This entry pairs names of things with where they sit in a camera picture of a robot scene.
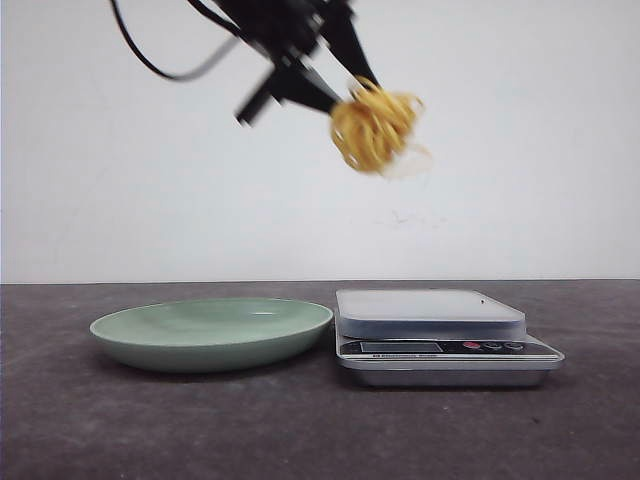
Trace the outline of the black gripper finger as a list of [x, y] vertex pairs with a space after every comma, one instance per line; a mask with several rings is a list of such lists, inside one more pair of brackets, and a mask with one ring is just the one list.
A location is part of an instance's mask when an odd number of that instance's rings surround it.
[[350, 17], [332, 17], [327, 21], [327, 43], [329, 51], [354, 78], [379, 85]]
[[314, 69], [304, 65], [277, 68], [274, 75], [273, 97], [279, 103], [293, 102], [329, 114], [340, 100]]

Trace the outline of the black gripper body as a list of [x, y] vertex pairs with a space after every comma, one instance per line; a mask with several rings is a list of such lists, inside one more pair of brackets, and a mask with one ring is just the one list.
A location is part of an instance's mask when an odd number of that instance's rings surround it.
[[327, 21], [332, 17], [350, 17], [352, 21], [353, 17], [347, 1], [229, 0], [216, 5], [236, 23], [241, 38], [273, 64], [271, 72], [236, 113], [238, 122], [244, 124], [251, 124], [274, 99], [277, 68], [306, 66], [303, 58], [313, 54], [320, 39], [327, 42]]

